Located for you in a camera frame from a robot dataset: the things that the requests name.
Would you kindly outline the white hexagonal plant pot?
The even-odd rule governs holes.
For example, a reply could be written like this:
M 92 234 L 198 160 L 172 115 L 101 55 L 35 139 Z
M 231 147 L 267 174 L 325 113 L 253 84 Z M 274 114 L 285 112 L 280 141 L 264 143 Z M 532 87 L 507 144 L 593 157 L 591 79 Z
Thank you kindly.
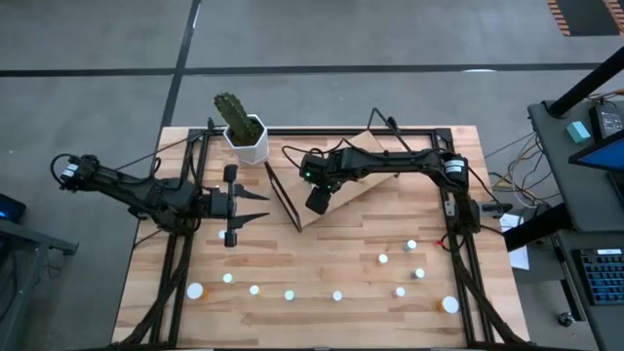
M 260 126 L 259 138 L 255 144 L 243 146 L 235 145 L 229 126 L 222 132 L 222 135 L 225 137 L 228 146 L 234 151 L 241 162 L 249 165 L 257 165 L 266 161 L 269 156 L 268 130 L 256 114 L 249 114 L 248 117 Z

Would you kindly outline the monitor with blue screen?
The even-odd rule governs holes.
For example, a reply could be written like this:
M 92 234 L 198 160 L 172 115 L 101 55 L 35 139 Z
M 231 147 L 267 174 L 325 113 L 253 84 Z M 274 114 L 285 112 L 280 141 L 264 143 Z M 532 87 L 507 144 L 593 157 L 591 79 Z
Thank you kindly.
M 624 172 L 624 130 L 610 135 L 568 157 L 573 165 Z

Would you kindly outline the grey computer desk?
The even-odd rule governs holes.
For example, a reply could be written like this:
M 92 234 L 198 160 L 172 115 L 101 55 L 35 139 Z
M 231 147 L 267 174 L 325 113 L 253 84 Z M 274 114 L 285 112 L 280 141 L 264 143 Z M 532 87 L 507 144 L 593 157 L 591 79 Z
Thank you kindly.
M 563 202 L 508 231 L 505 242 L 512 251 L 538 239 L 552 238 L 558 259 L 568 271 L 567 283 L 575 290 L 572 314 L 589 322 L 601 351 L 624 351 L 624 304 L 592 304 L 583 285 L 580 261 L 574 255 L 590 249 L 620 249 L 624 253 L 624 205 L 606 172 L 568 161 L 591 144 L 574 142 L 566 131 L 573 121 L 587 123 L 588 110 L 587 102 L 579 103 L 565 119 L 556 119 L 541 103 L 528 107 Z

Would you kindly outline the black power adapter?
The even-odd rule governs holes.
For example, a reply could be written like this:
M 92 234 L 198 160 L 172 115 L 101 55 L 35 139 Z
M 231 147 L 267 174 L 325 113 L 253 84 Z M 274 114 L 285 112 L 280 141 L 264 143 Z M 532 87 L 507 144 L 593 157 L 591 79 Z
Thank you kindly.
M 595 104 L 589 109 L 589 118 L 594 140 L 602 140 L 624 130 L 624 113 L 614 104 Z

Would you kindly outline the black device blue light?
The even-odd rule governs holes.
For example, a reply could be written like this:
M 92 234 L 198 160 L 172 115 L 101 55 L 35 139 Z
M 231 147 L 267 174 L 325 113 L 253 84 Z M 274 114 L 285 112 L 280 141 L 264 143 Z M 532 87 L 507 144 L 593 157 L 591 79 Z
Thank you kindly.
M 0 193 L 0 219 L 19 223 L 25 210 L 24 203 Z

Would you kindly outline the white paper sheet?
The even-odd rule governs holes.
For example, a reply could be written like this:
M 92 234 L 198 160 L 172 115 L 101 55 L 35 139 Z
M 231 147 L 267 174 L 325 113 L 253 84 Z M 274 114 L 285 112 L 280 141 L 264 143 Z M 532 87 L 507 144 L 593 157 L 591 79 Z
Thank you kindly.
M 523 223 L 524 218 L 521 215 L 517 214 L 504 214 L 499 219 L 499 225 L 503 233 Z M 510 251 L 509 258 L 511 266 L 513 268 L 525 271 L 529 270 L 529 260 L 526 246 L 520 247 L 519 249 L 516 249 L 514 251 Z

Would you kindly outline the black keyboard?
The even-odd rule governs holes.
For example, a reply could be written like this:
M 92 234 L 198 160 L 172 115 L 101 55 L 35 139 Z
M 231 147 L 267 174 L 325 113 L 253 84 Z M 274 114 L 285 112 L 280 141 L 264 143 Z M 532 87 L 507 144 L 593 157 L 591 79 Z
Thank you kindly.
M 572 252 L 592 305 L 624 305 L 624 249 Z

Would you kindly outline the black monitor pole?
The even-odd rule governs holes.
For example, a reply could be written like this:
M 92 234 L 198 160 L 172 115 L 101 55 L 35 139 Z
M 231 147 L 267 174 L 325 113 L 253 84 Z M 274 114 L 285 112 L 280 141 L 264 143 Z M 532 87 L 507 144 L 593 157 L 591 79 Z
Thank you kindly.
M 556 119 L 565 119 L 566 114 L 572 107 L 613 78 L 622 69 L 624 69 L 624 46 L 591 71 L 569 91 L 554 102 L 547 104 L 548 113 Z

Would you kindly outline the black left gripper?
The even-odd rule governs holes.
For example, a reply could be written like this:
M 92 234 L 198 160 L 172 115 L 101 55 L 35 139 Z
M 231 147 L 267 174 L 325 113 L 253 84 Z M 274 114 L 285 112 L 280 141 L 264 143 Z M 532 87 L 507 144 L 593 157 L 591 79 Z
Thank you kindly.
M 227 185 L 227 191 L 222 192 L 219 188 L 207 188 L 207 193 L 200 197 L 201 218 L 216 218 L 226 221 L 224 234 L 224 246 L 234 248 L 238 243 L 237 229 L 252 220 L 267 216 L 268 213 L 237 215 L 236 197 L 268 201 L 263 195 L 248 191 L 242 184 L 236 183 L 238 166 L 227 165 L 223 170 L 223 181 Z

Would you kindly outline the green cactus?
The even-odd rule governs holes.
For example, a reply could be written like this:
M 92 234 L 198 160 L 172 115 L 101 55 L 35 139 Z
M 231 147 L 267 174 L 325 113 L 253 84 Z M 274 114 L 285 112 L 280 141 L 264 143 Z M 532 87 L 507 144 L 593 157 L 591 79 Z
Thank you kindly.
M 226 133 L 235 146 L 256 144 L 261 127 L 248 116 L 239 99 L 230 93 L 220 93 L 214 97 L 214 106 L 229 127 Z

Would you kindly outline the black side cart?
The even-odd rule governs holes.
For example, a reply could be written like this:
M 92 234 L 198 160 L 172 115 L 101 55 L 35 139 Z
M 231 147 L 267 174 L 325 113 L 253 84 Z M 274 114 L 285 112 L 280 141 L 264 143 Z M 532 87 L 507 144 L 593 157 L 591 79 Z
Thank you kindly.
M 0 351 L 15 351 L 17 336 L 49 250 L 75 255 L 78 243 L 0 219 Z

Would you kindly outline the wooden shelf black metal frame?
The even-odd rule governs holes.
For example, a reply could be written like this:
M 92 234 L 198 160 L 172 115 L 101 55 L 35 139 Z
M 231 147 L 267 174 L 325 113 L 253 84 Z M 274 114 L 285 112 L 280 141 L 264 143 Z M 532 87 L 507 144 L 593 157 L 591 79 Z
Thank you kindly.
M 393 118 L 387 119 L 374 107 L 371 111 L 367 128 L 356 136 L 351 137 L 349 142 L 366 150 L 380 152 L 382 150 L 381 144 L 374 136 L 382 135 L 383 133 L 391 133 L 397 136 L 399 131 Z M 282 204 L 298 232 L 301 232 L 303 227 L 321 217 L 320 214 L 316 214 L 304 206 L 304 201 L 315 189 L 314 185 L 304 180 L 291 182 L 287 186 L 282 184 L 282 180 L 292 180 L 294 176 L 297 176 L 298 168 L 294 168 L 292 172 L 276 174 L 268 161 L 264 163 L 264 167 L 277 199 Z M 331 194 L 326 215 L 370 191 L 391 176 L 396 177 L 397 175 L 398 173 L 370 174 L 358 181 L 350 181 L 343 184 L 336 193 Z

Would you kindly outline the small teal box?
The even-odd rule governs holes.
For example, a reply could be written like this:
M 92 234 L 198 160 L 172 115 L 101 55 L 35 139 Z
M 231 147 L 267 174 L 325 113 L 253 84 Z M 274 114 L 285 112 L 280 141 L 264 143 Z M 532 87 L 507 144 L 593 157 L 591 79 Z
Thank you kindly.
M 575 143 L 581 143 L 591 138 L 589 131 L 581 121 L 571 122 L 565 129 Z

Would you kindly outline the black hazard-striped floor mat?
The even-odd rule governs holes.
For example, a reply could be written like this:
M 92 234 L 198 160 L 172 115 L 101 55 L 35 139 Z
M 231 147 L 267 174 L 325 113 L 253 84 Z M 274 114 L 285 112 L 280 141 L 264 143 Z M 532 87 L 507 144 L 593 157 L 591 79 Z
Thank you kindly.
M 624 36 L 624 0 L 546 0 L 563 36 Z

